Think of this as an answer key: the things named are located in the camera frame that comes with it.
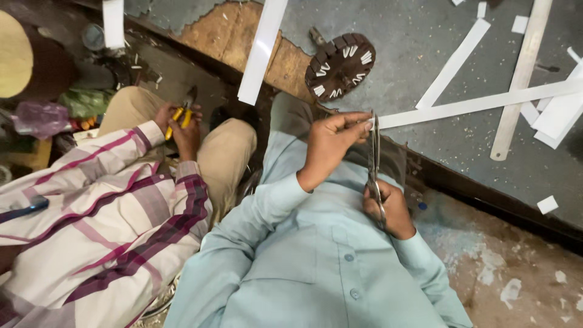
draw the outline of striped shirt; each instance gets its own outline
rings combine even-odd
[[[0,213],[36,195],[50,201],[0,224],[0,246],[23,245],[0,287],[1,328],[127,327],[172,282],[212,206],[196,162],[182,162],[174,180],[139,160],[163,142],[149,121],[0,187]]]

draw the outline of light blue shirt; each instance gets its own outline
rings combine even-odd
[[[394,239],[363,213],[366,168],[302,190],[306,148],[271,133],[261,185],[186,262],[165,327],[472,327],[419,233]]]

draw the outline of shirt cuff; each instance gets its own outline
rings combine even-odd
[[[178,164],[176,169],[176,181],[179,181],[183,177],[190,175],[201,175],[201,170],[198,167],[198,163],[193,160],[185,160]]]
[[[164,134],[154,121],[142,123],[134,128],[140,139],[146,144],[148,150],[158,147],[165,141]]]
[[[277,207],[284,212],[291,212],[311,196],[301,188],[295,172],[272,183],[270,192],[271,204],[277,204]]]
[[[419,230],[415,236],[399,240],[391,236],[393,247],[395,248],[399,261],[409,268],[425,268],[427,263],[431,262],[435,256],[429,245],[423,240],[419,234]]]

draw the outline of plastic bag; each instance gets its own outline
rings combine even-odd
[[[69,117],[89,118],[104,114],[113,94],[113,90],[70,89],[60,95],[59,103],[69,109]]]
[[[63,130],[69,123],[66,107],[49,102],[21,102],[10,115],[18,134],[46,139]]]

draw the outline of green plastic bag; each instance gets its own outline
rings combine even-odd
[[[89,118],[104,114],[114,94],[113,90],[70,89],[58,103],[67,107],[70,118]]]

